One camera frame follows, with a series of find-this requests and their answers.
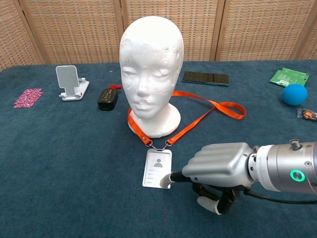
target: blue foam ball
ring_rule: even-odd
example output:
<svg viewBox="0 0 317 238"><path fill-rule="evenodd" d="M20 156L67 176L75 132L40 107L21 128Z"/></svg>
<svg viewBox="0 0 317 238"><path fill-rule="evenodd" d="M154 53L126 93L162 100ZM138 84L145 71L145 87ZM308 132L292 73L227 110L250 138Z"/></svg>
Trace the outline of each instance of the blue foam ball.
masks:
<svg viewBox="0 0 317 238"><path fill-rule="evenodd" d="M307 90L300 84L291 84L284 88L282 100L288 105L296 106L303 103L308 96Z"/></svg>

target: phone stand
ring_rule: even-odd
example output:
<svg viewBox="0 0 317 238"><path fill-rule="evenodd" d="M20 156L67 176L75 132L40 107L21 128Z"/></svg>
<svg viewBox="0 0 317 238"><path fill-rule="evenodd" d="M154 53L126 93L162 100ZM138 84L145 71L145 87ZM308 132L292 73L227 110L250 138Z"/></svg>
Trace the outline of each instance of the phone stand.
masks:
<svg viewBox="0 0 317 238"><path fill-rule="evenodd" d="M59 95L63 101L83 98L89 82L86 78L78 78L77 68L74 65L57 66L56 74L59 87L65 89L65 92Z"/></svg>

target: patterned card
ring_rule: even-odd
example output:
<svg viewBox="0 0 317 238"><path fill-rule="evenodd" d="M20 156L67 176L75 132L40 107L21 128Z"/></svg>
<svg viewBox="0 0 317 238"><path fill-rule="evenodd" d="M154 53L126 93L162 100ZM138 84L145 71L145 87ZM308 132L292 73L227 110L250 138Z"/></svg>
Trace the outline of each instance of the patterned card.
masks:
<svg viewBox="0 0 317 238"><path fill-rule="evenodd" d="M41 88L26 89L15 101L13 108L30 108L43 94L41 90Z"/></svg>

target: black phone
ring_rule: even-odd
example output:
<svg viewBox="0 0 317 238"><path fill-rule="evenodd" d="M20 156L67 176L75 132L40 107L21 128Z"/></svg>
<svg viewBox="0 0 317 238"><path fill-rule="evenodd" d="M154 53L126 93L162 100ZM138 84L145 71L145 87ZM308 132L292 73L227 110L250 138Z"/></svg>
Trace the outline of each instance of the black phone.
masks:
<svg viewBox="0 0 317 238"><path fill-rule="evenodd" d="M228 86L229 76L227 74L186 71L184 73L182 81L187 83L204 83L204 84Z"/></svg>

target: mannequin nose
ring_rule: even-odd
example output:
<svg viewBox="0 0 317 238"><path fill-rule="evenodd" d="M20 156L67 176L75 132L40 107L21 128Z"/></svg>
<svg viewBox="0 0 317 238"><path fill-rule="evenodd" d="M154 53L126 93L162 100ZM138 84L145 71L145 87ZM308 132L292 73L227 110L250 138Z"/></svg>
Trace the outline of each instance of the mannequin nose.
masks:
<svg viewBox="0 0 317 238"><path fill-rule="evenodd" d="M149 95L149 89L148 89L147 78L145 76L143 76L140 79L140 84L139 84L139 88L138 88L138 96L145 97L148 95Z"/></svg>

